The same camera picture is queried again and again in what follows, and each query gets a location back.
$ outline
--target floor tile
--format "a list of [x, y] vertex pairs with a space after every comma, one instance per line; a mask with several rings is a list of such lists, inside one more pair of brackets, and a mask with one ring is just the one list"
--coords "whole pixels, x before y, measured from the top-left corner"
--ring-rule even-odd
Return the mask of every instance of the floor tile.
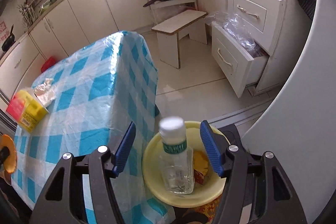
[[159, 71], [157, 95], [226, 78], [211, 55], [210, 43], [204, 45], [188, 36], [182, 38], [181, 69], [176, 69], [160, 60], [156, 34], [147, 34], [144, 37]]
[[177, 115], [185, 121], [213, 119], [268, 99], [267, 93], [252, 97], [248, 90], [237, 98], [227, 79], [156, 96], [163, 117]]

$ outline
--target blue checkered tablecloth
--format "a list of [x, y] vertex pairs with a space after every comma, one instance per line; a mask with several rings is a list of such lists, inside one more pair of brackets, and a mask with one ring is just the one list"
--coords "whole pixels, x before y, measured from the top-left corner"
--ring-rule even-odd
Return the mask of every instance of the blue checkered tablecloth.
[[[135, 32], [118, 32], [98, 40], [41, 74], [33, 86], [53, 78], [57, 98], [31, 134], [17, 127], [17, 171], [12, 185], [31, 208], [60, 157], [91, 153], [120, 138], [133, 121], [136, 138], [123, 173], [112, 180], [124, 220], [170, 223], [172, 207], [147, 190], [142, 154], [154, 135], [158, 75], [147, 44]], [[89, 223], [95, 223], [88, 175], [83, 176]]]

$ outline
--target white stool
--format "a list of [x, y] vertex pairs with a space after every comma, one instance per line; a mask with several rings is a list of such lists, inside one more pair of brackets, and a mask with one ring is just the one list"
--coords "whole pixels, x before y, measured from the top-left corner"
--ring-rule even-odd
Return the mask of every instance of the white stool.
[[186, 35], [192, 40], [208, 44], [204, 23], [206, 15], [206, 12], [186, 10], [154, 26], [152, 30], [157, 33], [160, 60], [179, 69], [179, 40]]

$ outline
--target red sign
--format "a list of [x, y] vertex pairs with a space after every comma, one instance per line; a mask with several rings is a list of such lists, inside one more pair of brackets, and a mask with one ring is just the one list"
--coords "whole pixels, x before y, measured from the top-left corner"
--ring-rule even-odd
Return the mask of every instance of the red sign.
[[0, 22], [0, 43], [4, 42], [7, 37], [9, 37], [9, 30], [7, 29], [7, 26], [5, 22]]

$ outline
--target drawer handle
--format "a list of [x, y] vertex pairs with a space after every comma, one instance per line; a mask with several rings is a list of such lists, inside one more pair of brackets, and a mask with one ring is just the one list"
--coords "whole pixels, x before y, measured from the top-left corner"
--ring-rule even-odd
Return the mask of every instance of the drawer handle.
[[243, 12], [244, 14], [247, 14], [247, 15], [249, 15], [249, 16], [251, 16], [251, 17], [254, 17], [255, 19], [259, 19], [259, 16], [258, 16], [258, 15], [248, 13], [243, 7], [240, 7], [239, 5], [237, 5], [237, 8], [238, 8], [241, 12]]
[[50, 19], [47, 19], [47, 22], [49, 23], [49, 26], [53, 29], [54, 25], [51, 23]]
[[231, 64], [231, 63], [225, 61], [224, 57], [221, 55], [221, 50], [220, 50], [219, 48], [217, 49], [217, 53], [218, 53], [219, 57], [222, 59], [222, 61], [223, 61], [226, 65], [229, 65], [230, 67], [232, 67], [232, 64]]
[[16, 63], [16, 65], [15, 65], [14, 69], [16, 69], [17, 67], [19, 67], [19, 65], [20, 65], [20, 62], [21, 62], [21, 60], [19, 60], [19, 61], [18, 61], [18, 63]]
[[45, 28], [48, 32], [50, 32], [50, 29], [47, 27], [47, 23], [45, 23], [45, 22], [44, 22], [44, 28]]

